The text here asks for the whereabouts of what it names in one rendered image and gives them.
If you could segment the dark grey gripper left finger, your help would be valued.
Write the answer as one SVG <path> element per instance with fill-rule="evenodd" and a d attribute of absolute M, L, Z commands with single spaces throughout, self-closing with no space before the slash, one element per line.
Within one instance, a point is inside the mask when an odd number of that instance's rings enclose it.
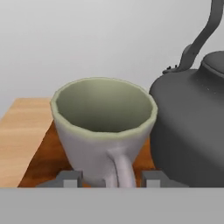
<path fill-rule="evenodd" d="M 48 180 L 38 187 L 79 188 L 82 187 L 81 171 L 61 171 L 53 180 Z"/>

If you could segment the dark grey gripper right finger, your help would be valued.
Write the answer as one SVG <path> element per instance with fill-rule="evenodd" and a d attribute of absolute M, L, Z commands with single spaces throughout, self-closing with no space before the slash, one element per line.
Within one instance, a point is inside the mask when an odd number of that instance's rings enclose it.
<path fill-rule="evenodd" d="M 162 187 L 186 187 L 186 185 L 169 179 L 162 171 L 142 171 L 141 187 L 162 188 Z"/>

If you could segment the grey mug with green inside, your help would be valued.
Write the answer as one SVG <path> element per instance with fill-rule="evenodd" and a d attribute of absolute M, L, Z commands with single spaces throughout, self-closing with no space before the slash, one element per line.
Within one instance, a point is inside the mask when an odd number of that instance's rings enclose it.
<path fill-rule="evenodd" d="M 68 161 L 86 183 L 136 185 L 132 165 L 158 115 L 150 94 L 124 80 L 85 78 L 57 90 L 50 106 Z"/>

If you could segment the wooden tray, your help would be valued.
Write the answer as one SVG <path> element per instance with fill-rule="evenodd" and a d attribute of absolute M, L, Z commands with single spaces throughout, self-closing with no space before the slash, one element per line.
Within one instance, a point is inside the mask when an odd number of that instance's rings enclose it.
<path fill-rule="evenodd" d="M 0 187 L 34 187 L 72 169 L 48 98 L 17 98 L 0 119 Z"/>

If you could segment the dark grey kettle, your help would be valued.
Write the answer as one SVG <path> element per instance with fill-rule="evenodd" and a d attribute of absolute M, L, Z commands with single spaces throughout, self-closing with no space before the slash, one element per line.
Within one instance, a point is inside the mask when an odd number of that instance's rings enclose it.
<path fill-rule="evenodd" d="M 224 0 L 212 0 L 199 36 L 150 87 L 157 121 L 150 134 L 154 165 L 169 179 L 190 187 L 224 187 L 224 50 L 192 65 L 218 28 Z"/>

